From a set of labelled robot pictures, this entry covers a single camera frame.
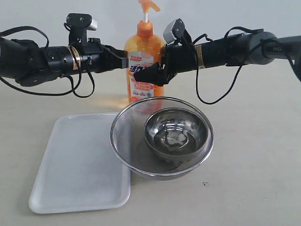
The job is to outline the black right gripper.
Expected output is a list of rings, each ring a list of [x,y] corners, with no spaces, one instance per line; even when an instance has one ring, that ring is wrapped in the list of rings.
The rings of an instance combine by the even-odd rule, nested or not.
[[[178,73],[198,70],[198,55],[193,44],[189,46],[165,44],[160,49],[161,62],[134,73],[138,82],[157,86],[168,84]]]

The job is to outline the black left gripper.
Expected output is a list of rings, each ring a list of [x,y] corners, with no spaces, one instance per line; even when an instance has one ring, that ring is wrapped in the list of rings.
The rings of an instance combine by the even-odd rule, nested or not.
[[[99,38],[88,38],[86,45],[79,45],[79,53],[82,72],[103,73],[114,69],[128,68],[125,51],[110,45],[103,45]]]

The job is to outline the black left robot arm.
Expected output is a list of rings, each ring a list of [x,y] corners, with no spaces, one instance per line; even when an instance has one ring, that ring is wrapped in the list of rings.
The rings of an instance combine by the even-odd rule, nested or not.
[[[33,87],[78,73],[128,68],[127,52],[89,38],[86,44],[39,47],[32,40],[0,40],[0,75]]]

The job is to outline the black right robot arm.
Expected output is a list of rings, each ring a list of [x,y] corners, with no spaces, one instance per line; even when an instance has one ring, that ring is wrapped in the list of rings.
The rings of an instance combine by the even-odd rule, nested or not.
[[[263,29],[218,40],[195,44],[178,42],[161,49],[161,59],[145,69],[138,69],[134,78],[157,86],[168,84],[178,73],[218,66],[267,65],[275,59],[288,60],[293,72],[301,77],[301,38],[277,38]]]

